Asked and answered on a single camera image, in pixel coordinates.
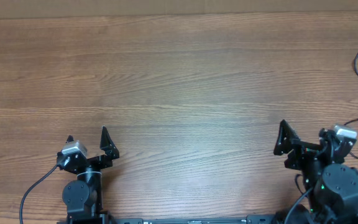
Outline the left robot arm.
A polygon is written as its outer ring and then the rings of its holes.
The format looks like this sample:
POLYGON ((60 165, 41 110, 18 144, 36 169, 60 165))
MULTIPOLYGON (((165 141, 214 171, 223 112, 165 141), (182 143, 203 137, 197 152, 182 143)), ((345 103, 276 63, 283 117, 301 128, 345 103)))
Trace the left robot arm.
POLYGON ((119 151, 108 129, 101 130, 100 156, 87 157, 88 150, 79 140, 69 136, 62 150, 57 153, 57 167, 76 175, 62 191, 67 207, 67 223, 115 223, 111 213, 103 208, 102 170, 112 167, 119 158, 119 151))

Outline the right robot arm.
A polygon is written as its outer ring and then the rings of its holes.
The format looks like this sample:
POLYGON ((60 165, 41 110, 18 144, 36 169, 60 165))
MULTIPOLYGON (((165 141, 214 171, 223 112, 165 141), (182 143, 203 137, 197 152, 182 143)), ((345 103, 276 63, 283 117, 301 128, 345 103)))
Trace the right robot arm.
POLYGON ((317 144, 304 142, 282 120, 274 155, 288 157, 287 169, 299 170, 305 191, 272 223, 358 223, 358 170, 344 165, 357 141, 357 132, 345 125, 321 129, 317 144))

